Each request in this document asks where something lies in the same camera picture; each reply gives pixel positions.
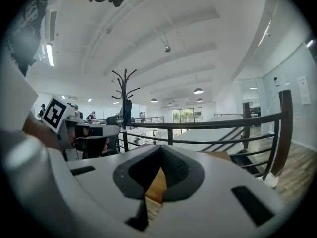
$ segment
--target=black vent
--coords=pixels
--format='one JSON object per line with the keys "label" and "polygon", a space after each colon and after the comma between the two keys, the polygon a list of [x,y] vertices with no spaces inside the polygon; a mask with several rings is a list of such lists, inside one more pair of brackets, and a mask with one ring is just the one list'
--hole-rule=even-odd
{"label": "black vent", "polygon": [[50,41],[55,40],[56,16],[57,16],[57,11],[51,12],[51,19],[50,19]]}

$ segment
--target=wooden panel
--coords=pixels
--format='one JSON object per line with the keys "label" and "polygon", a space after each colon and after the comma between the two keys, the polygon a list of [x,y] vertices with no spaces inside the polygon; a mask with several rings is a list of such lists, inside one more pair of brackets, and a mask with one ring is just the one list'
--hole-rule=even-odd
{"label": "wooden panel", "polygon": [[[250,117],[251,117],[250,104],[243,103],[243,119],[250,118]],[[243,133],[243,138],[249,138],[249,137],[250,137],[250,126],[246,126]],[[247,149],[248,146],[249,146],[248,141],[243,143],[244,149]]]}
{"label": "wooden panel", "polygon": [[[226,152],[201,152],[209,156],[214,156],[231,162],[229,155]],[[163,192],[167,190],[165,174],[162,168],[159,169],[150,188],[145,193],[145,196],[159,204],[163,203]]]}
{"label": "wooden panel", "polygon": [[293,103],[290,90],[279,92],[281,112],[286,118],[281,120],[281,132],[275,161],[272,166],[272,174],[278,176],[286,163],[293,133]]}
{"label": "wooden panel", "polygon": [[156,203],[163,203],[163,192],[167,190],[165,174],[162,168],[159,169],[157,176],[154,178],[150,188],[145,196]]}

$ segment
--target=paper sign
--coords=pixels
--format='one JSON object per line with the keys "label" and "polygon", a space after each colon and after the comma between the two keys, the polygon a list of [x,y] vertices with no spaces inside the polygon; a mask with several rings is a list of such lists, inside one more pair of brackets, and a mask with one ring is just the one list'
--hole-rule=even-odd
{"label": "paper sign", "polygon": [[309,88],[308,88],[308,83],[306,80],[306,76],[302,76],[297,78],[298,80],[298,86],[299,86],[299,91],[300,91],[300,95],[301,95],[301,101],[302,101],[302,105],[304,104],[311,104],[311,96],[309,93]]}

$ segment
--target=security camera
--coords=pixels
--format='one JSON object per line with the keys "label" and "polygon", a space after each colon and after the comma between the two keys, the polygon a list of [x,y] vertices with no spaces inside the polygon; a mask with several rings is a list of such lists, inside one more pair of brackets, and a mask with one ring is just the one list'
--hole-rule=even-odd
{"label": "security camera", "polygon": [[170,52],[170,51],[171,51],[170,46],[167,46],[167,47],[165,48],[165,53],[168,53],[168,52]]}

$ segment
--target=ceiling beam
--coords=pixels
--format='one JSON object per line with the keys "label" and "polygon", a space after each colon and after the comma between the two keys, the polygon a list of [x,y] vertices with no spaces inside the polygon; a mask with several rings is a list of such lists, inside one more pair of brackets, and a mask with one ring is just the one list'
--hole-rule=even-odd
{"label": "ceiling beam", "polygon": [[159,83],[171,80],[171,79],[179,78],[179,77],[186,76],[186,75],[196,74],[196,73],[203,72],[203,71],[214,70],[214,69],[215,69],[214,64],[209,64],[209,65],[202,66],[202,67],[199,67],[199,68],[185,70],[185,71],[182,71],[182,72],[178,72],[178,73],[174,73],[174,74],[171,74],[171,75],[168,75],[168,76],[164,76],[164,77],[158,78],[156,80],[153,80],[151,82],[147,82],[145,84],[141,84],[140,87],[142,89],[144,89],[146,87],[153,86],[153,85],[156,85],[156,84],[159,84]]}
{"label": "ceiling beam", "polygon": [[[130,0],[129,3],[134,3],[135,1],[137,0]],[[142,6],[147,1],[149,0],[143,0],[136,7]],[[107,38],[107,34],[112,32],[119,25],[119,23],[131,13],[131,11],[132,10],[129,8],[128,4],[123,4],[110,18],[108,18],[109,10],[105,11],[105,14],[100,21],[98,28],[89,41],[89,46],[92,46],[92,48],[90,50],[87,50],[84,55],[81,66],[82,71],[87,72],[89,70],[92,60],[95,57],[95,53],[98,51],[99,47]]]}
{"label": "ceiling beam", "polygon": [[211,51],[211,50],[216,50],[216,44],[214,42],[212,43],[206,43],[206,44],[202,44],[193,48],[190,48],[187,50],[187,52],[183,52],[183,51],[179,51],[177,53],[174,53],[174,56],[167,56],[161,59],[158,59],[157,61],[138,69],[131,77],[130,79],[133,79],[147,71],[150,71],[158,66],[162,66],[163,64],[166,64],[168,62],[174,61],[175,59],[180,59],[180,58],[184,58],[188,55],[194,55],[194,54],[198,54],[198,53],[202,53],[202,52],[206,52],[206,51]]}
{"label": "ceiling beam", "polygon": [[[217,19],[219,15],[216,13],[215,10],[209,8],[206,11],[200,13],[194,13],[193,15],[186,15],[178,20],[174,20],[174,25],[170,25],[169,23],[161,26],[160,28],[156,29],[156,32],[163,36],[164,33],[171,32],[173,30],[179,29],[181,27],[202,22],[211,19]],[[137,52],[140,48],[146,46],[147,44],[151,43],[155,39],[157,39],[157,34],[153,34],[152,31],[144,35],[140,41],[137,41],[136,47],[127,47],[121,54],[119,54],[114,61],[104,70],[104,75],[107,76],[112,70],[116,69],[121,62],[123,62],[128,57],[132,56],[135,52]]]}

